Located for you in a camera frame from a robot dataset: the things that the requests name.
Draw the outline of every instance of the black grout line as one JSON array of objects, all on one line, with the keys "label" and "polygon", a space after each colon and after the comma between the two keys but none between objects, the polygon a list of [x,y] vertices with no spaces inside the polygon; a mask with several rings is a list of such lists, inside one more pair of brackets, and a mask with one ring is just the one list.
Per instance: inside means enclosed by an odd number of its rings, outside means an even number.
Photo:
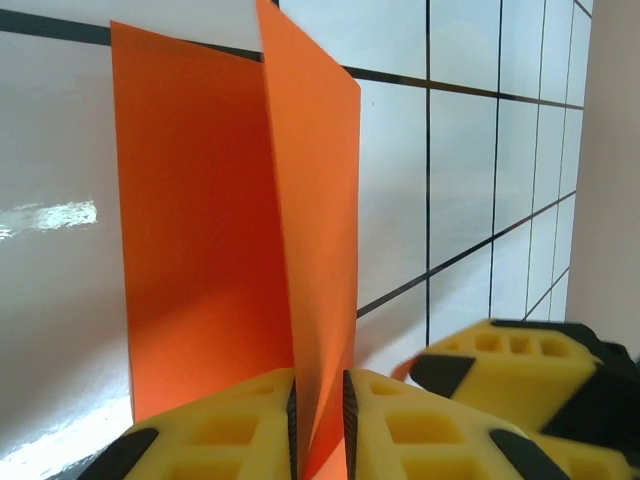
[{"label": "black grout line", "polygon": [[456,255],[455,257],[450,258],[449,260],[447,260],[446,262],[441,263],[440,265],[438,265],[437,267],[429,270],[428,275],[430,277],[432,277],[433,275],[440,273],[442,270],[445,270],[446,268],[449,268],[451,265],[454,265],[456,263],[458,263],[460,260],[462,260],[465,257],[468,257],[469,255],[471,255],[474,252],[477,252],[478,250],[480,250],[482,247],[486,247],[487,245],[489,245],[491,242],[494,242],[496,240],[498,240],[501,237],[504,237],[507,233],[515,230],[516,228],[524,225],[525,223],[527,223],[529,220],[533,220],[535,217],[537,217],[538,215],[546,212],[547,210],[549,210],[550,208],[555,207],[556,205],[560,204],[561,202],[563,202],[564,200],[566,200],[567,198],[571,197],[572,195],[574,195],[576,192],[575,190],[573,192],[567,193],[564,197],[559,198],[558,200],[556,200],[555,202],[551,202],[549,205],[546,205],[545,207],[542,207],[540,210],[535,211],[534,213],[532,213],[531,215],[527,215],[525,218],[518,220],[516,223],[500,230],[498,233],[496,233],[495,235],[492,235],[491,237],[483,240],[480,243],[477,243],[476,245],[474,245],[471,248],[468,248],[467,250],[465,250],[462,253],[459,253],[458,255]]},{"label": "black grout line", "polygon": [[358,318],[360,318],[363,315],[366,315],[367,313],[371,312],[372,310],[375,310],[376,308],[384,305],[388,301],[393,300],[397,296],[399,296],[402,293],[406,292],[407,290],[415,287],[416,285],[419,285],[423,281],[428,281],[434,275],[442,272],[443,270],[446,270],[447,268],[451,267],[452,265],[455,265],[460,260],[463,260],[464,258],[468,257],[472,253],[477,252],[482,247],[486,247],[491,242],[495,242],[499,238],[504,237],[509,232],[512,232],[513,230],[515,230],[516,228],[524,225],[528,221],[533,220],[535,217],[537,217],[538,215],[546,212],[550,208],[553,208],[556,205],[559,205],[560,203],[564,202],[567,198],[570,198],[573,195],[575,195],[575,193],[576,193],[575,190],[573,192],[567,193],[566,195],[564,195],[563,197],[559,198],[555,202],[552,202],[549,205],[546,205],[545,207],[542,207],[540,210],[537,210],[537,211],[533,212],[531,215],[527,215],[525,218],[523,218],[521,220],[518,220],[516,223],[514,223],[512,225],[509,225],[508,227],[500,230],[495,235],[492,235],[491,237],[481,241],[480,243],[474,245],[473,247],[466,249],[464,252],[459,253],[455,257],[452,257],[449,260],[447,260],[446,262],[441,263],[437,267],[434,267],[431,270],[428,270],[427,273],[423,273],[423,274],[417,276],[416,278],[414,278],[413,280],[410,280],[409,282],[405,283],[404,285],[401,285],[398,288],[395,288],[395,289],[391,290],[389,293],[381,296],[380,298],[378,298],[378,299],[366,304],[363,307],[360,307],[358,309]]},{"label": "black grout line", "polygon": [[414,278],[413,280],[408,281],[404,285],[400,285],[398,288],[395,288],[395,289],[391,290],[389,293],[386,293],[383,296],[381,296],[380,298],[375,299],[373,302],[370,302],[370,303],[366,304],[364,307],[360,307],[358,309],[357,318],[360,318],[360,317],[366,315],[367,313],[371,312],[372,310],[375,310],[376,308],[381,307],[382,305],[384,305],[388,301],[393,300],[398,295],[406,292],[407,290],[415,287],[416,285],[420,285],[422,282],[424,282],[426,280],[426,278],[427,278],[427,274],[426,273],[423,273],[422,275],[418,275],[416,278]]},{"label": "black grout line", "polygon": [[[22,35],[32,35],[36,37],[51,38],[55,40],[67,40],[71,42],[88,43],[92,45],[111,45],[111,31],[109,27],[98,25],[89,25],[86,23],[73,22],[70,20],[61,20],[57,18],[43,17],[30,13],[14,12],[12,10],[0,9],[0,32],[17,33]],[[222,45],[214,45],[203,42],[189,41],[195,45],[212,48],[225,53],[230,53],[249,60],[261,61],[262,53],[253,50],[245,50],[242,48],[225,47]],[[427,34],[427,49],[430,45],[430,35]],[[429,78],[429,59],[427,59],[427,78]],[[481,97],[498,98],[500,100],[513,100],[516,102],[532,103],[536,105],[549,105],[553,107],[571,108],[575,110],[583,110],[580,105],[567,105],[550,100],[542,100],[539,98],[524,97],[521,95],[511,95],[502,92],[493,92],[491,90],[482,90],[479,88],[465,87],[462,85],[453,85],[443,82],[434,82],[432,80],[424,80],[415,77],[407,77],[404,75],[396,75],[393,73],[378,72],[368,70],[366,68],[349,67],[343,68],[358,80],[370,80],[373,82],[392,83],[397,85],[406,85],[411,87],[430,88],[433,90],[441,90],[446,92],[463,93],[467,95],[476,95]]]},{"label": "black grout line", "polygon": [[524,318],[522,319],[522,321],[525,321],[525,320],[527,320],[527,319],[529,318],[529,316],[533,313],[533,311],[538,307],[538,305],[540,305],[540,304],[542,303],[542,301],[545,299],[545,297],[551,293],[551,291],[553,290],[553,287],[555,287],[555,286],[558,284],[558,282],[559,282],[560,280],[562,280],[562,277],[564,277],[564,276],[567,274],[567,272],[568,272],[568,271],[569,271],[569,267],[567,267],[567,268],[565,268],[565,269],[564,269],[564,272],[562,272],[562,273],[560,274],[560,276],[557,278],[557,280],[551,284],[551,286],[547,289],[547,291],[546,291],[546,292],[544,292],[544,293],[542,294],[542,296],[540,297],[540,299],[539,299],[539,300],[538,300],[538,301],[533,305],[533,307],[531,307],[531,309],[530,309],[530,310],[525,314],[525,316],[524,316]]},{"label": "black grout line", "polygon": [[584,5],[582,5],[582,3],[580,3],[580,1],[579,1],[579,0],[573,0],[573,5],[574,5],[574,6],[575,6],[575,5],[578,5],[578,7],[580,7],[580,10],[582,10],[582,11],[587,15],[587,17],[592,18],[592,17],[591,17],[591,14],[589,13],[589,10],[587,10],[587,9],[584,7]]},{"label": "black grout line", "polygon": [[[544,0],[542,7],[542,37],[540,42],[540,63],[538,70],[538,98],[542,93],[542,57],[544,55],[544,27],[547,21],[547,0]],[[533,190],[531,192],[531,211],[535,206],[536,199],[536,175],[538,170],[538,132],[540,130],[540,105],[538,105],[538,111],[536,115],[536,147],[533,155]],[[529,226],[529,257],[527,260],[527,291],[525,293],[525,312],[529,306],[529,283],[531,277],[531,244],[533,243],[533,221]]]},{"label": "black grout line", "polygon": [[[502,11],[504,2],[500,0],[500,21],[498,30],[498,85],[500,91],[500,75],[502,72]],[[498,125],[500,118],[500,100],[496,100],[496,137],[494,143],[493,158],[493,197],[491,205],[491,236],[496,233],[496,192],[498,188]],[[491,309],[493,302],[493,258],[495,254],[495,242],[491,242],[491,262],[489,266],[489,317],[491,317]]]},{"label": "black grout line", "polygon": [[[564,99],[569,98],[569,71],[571,70],[571,46],[573,45],[573,19],[576,15],[576,4],[573,4],[571,11],[571,29],[569,34],[569,58],[567,59],[567,78],[564,86]],[[562,150],[560,151],[560,173],[558,176],[558,198],[560,198],[560,192],[562,191],[562,161],[564,159],[564,140],[567,126],[567,110],[564,110],[564,118],[562,120]],[[551,280],[556,273],[556,249],[558,246],[558,219],[560,218],[560,208],[556,210],[556,231],[553,238],[553,264],[551,265]],[[549,316],[551,316],[551,302],[549,302]]]},{"label": "black grout line", "polygon": [[[431,0],[425,0],[425,57],[427,81],[431,80]],[[427,88],[426,93],[426,164],[425,164],[425,224],[426,224],[426,244],[425,244],[425,272],[429,271],[431,263],[431,89]],[[431,282],[425,273],[425,346],[429,346],[431,341]]]},{"label": "black grout line", "polygon": [[428,88],[429,82],[422,78],[416,77],[407,77],[405,75],[397,75],[395,73],[387,73],[387,72],[378,72],[375,70],[368,70],[366,68],[359,67],[349,67],[344,66],[343,68],[351,75],[353,78],[357,78],[358,80],[370,80],[372,82],[381,82],[381,83],[393,83],[396,85],[406,85],[409,87],[420,87],[420,88]]}]

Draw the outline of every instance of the yellow plastic part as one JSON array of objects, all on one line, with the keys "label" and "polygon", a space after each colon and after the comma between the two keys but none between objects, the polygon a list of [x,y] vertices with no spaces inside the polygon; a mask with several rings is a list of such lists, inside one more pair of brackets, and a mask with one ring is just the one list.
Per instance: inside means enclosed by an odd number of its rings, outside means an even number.
[{"label": "yellow plastic part", "polygon": [[293,369],[274,370],[136,424],[158,437],[126,480],[290,480]]},{"label": "yellow plastic part", "polygon": [[530,435],[571,480],[631,480],[624,456],[608,448],[547,435]]},{"label": "yellow plastic part", "polygon": [[524,430],[572,480],[631,480],[634,470],[612,449],[536,433],[601,360],[552,330],[494,327],[480,322],[423,351],[473,357],[452,399]]},{"label": "yellow plastic part", "polygon": [[474,357],[451,397],[540,430],[595,370],[600,359],[551,330],[494,327],[484,321],[428,347],[423,353]]},{"label": "yellow plastic part", "polygon": [[356,480],[522,480],[489,437],[513,425],[367,370],[358,402]]}]

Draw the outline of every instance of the orange card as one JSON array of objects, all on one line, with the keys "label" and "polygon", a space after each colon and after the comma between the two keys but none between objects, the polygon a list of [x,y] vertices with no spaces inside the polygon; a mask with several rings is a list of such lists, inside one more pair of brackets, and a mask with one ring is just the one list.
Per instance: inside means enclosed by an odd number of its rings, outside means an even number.
[{"label": "orange card", "polygon": [[136,420],[293,366],[262,65],[112,23]]},{"label": "orange card", "polygon": [[358,84],[271,2],[259,0],[294,340],[298,456],[314,474],[343,436],[342,371],[357,302]]},{"label": "orange card", "polygon": [[301,477],[346,478],[359,88],[257,3],[264,65],[112,24],[135,417],[295,364]]}]

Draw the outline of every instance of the orange sheet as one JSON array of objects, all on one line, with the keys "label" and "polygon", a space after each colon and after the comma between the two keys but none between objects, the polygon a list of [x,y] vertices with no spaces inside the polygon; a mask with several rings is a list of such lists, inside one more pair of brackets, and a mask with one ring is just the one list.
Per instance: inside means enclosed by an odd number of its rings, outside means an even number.
[{"label": "orange sheet", "polygon": [[112,24],[135,417],[295,363],[301,478],[346,478],[359,88],[257,5],[264,67]]},{"label": "orange sheet", "polygon": [[293,366],[262,65],[112,23],[134,413]]},{"label": "orange sheet", "polygon": [[360,90],[269,0],[257,5],[298,412],[313,415],[312,424],[298,423],[299,459],[311,439],[304,475],[310,478],[343,437],[342,371],[353,354],[357,301]]}]

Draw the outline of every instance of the rectangular hole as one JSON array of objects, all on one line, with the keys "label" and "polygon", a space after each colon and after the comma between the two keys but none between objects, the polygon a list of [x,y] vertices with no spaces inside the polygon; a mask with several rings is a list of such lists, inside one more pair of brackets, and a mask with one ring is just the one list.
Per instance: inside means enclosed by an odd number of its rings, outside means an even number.
[{"label": "rectangular hole", "polygon": [[510,337],[509,345],[511,346],[511,353],[533,353],[533,343],[529,337]]},{"label": "rectangular hole", "polygon": [[407,480],[486,480],[484,469],[473,458],[468,457],[411,457],[403,458],[402,466]]},{"label": "rectangular hole", "polygon": [[387,427],[394,443],[461,443],[462,437],[445,415],[430,412],[402,412],[387,416]]},{"label": "rectangular hole", "polygon": [[546,357],[568,357],[571,355],[569,347],[562,340],[556,338],[540,339],[540,349]]},{"label": "rectangular hole", "polygon": [[476,349],[481,352],[501,352],[500,335],[483,333],[476,337]]},{"label": "rectangular hole", "polygon": [[236,480],[240,467],[238,460],[183,463],[173,469],[170,480]]},{"label": "rectangular hole", "polygon": [[383,382],[374,382],[371,384],[371,393],[374,395],[398,395],[400,391]]},{"label": "rectangular hole", "polygon": [[203,422],[191,439],[194,445],[249,445],[258,426],[254,415],[225,415]]}]

